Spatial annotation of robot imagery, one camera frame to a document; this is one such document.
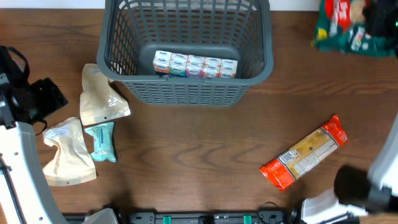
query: basket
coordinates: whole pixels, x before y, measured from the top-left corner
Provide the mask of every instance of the basket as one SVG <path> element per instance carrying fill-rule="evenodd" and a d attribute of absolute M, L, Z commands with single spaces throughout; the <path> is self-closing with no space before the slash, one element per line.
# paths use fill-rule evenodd
<path fill-rule="evenodd" d="M 161 77 L 156 50 L 238 60 L 236 78 Z M 106 0 L 97 63 L 146 103 L 235 104 L 274 66 L 269 2 Z"/>

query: pack of small boxes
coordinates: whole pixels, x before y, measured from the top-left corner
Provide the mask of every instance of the pack of small boxes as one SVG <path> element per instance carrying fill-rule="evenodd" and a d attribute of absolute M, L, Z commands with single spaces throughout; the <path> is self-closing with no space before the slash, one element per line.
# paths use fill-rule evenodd
<path fill-rule="evenodd" d="M 153 61 L 156 74 L 190 78 L 235 78 L 238 61 L 184 55 L 157 50 Z"/>

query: wood grain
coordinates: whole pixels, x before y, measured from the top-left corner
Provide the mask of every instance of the wood grain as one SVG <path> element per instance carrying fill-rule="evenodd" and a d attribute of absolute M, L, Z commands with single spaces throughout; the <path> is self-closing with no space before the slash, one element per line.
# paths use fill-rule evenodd
<path fill-rule="evenodd" d="M 29 60 L 31 82 L 50 77 L 69 104 L 49 126 L 79 117 L 81 70 L 95 63 L 102 10 L 0 10 L 0 44 Z M 98 178 L 52 187 L 64 213 L 84 213 L 117 198 L 160 212 L 255 210 L 265 201 L 291 206 L 333 186 L 343 164 L 367 169 L 398 111 L 398 66 L 378 59 L 311 48 L 318 14 L 273 12 L 275 67 L 229 108 L 151 106 L 121 83 L 133 115 L 115 120 L 118 163 L 96 162 Z M 338 114 L 350 142 L 285 192 L 258 168 Z M 92 138 L 85 134 L 93 150 Z M 57 150 L 37 137 L 42 165 Z M 381 215 L 363 223 L 396 223 Z M 0 213 L 0 223 L 5 223 Z"/>

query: white background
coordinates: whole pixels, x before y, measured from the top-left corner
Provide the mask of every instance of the white background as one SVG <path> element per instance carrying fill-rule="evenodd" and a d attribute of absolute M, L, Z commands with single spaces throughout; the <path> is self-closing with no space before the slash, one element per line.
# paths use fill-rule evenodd
<path fill-rule="evenodd" d="M 319 0 L 269 0 L 271 10 L 317 11 Z M 0 8 L 103 9 L 105 0 L 0 0 Z"/>

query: basket rim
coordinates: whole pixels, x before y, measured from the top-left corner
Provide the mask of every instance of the basket rim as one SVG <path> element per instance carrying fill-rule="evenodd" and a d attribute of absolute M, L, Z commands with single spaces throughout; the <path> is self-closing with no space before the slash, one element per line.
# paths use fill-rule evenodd
<path fill-rule="evenodd" d="M 269 0 L 257 0 L 262 7 L 262 29 L 263 29 L 263 44 L 265 46 L 264 58 L 266 64 L 262 72 L 253 78 L 177 78 L 177 77 L 159 77 L 157 75 L 120 75 L 113 72 L 105 62 L 106 41 L 108 39 L 109 22 L 113 7 L 116 7 L 114 2 L 117 0 L 105 1 L 105 13 L 103 23 L 101 26 L 101 35 L 99 38 L 99 47 L 97 51 L 97 64 L 101 72 L 108 78 L 121 82 L 154 82 L 154 83 L 168 83 L 168 84 L 227 84 L 227 85 L 255 85 L 263 82 L 269 77 L 274 69 L 274 56 L 272 53 L 272 24 Z"/>

